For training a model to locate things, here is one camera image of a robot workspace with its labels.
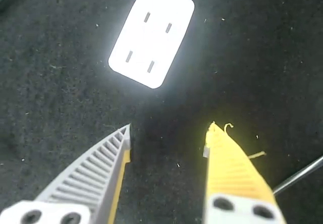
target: mounting hole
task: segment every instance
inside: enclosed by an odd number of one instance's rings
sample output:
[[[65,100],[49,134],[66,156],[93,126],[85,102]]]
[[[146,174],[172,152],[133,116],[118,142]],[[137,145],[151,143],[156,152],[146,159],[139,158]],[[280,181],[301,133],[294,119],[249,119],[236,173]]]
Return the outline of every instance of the mounting hole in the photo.
[[[21,224],[34,224],[39,221],[40,217],[41,217],[40,210],[32,210],[32,211],[26,213],[22,217]]]
[[[221,197],[213,201],[213,206],[221,210],[234,210],[234,207],[231,201]]]
[[[66,214],[61,220],[61,224],[78,224],[80,222],[81,216],[76,212]]]
[[[253,213],[266,219],[274,219],[274,214],[268,210],[268,208],[261,205],[255,206],[253,208]]]

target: white electrical outlet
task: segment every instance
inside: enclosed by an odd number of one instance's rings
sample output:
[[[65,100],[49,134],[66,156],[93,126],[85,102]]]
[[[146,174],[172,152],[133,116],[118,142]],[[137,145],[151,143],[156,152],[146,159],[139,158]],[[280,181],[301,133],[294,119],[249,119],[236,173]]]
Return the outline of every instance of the white electrical outlet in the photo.
[[[163,83],[194,11],[192,0],[136,0],[110,67],[150,88]]]

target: black carpet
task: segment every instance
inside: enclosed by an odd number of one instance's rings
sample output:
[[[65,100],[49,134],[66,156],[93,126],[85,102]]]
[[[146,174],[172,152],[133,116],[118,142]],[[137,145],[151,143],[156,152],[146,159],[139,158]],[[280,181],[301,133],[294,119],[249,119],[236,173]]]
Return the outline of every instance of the black carpet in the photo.
[[[232,123],[247,154],[267,153],[253,163],[271,187],[323,154],[323,0],[193,0],[156,90],[107,65],[134,1],[14,0],[1,12],[0,209],[128,123],[116,223],[201,222],[212,121]],[[277,197],[288,223],[323,223],[322,184],[323,169]]]

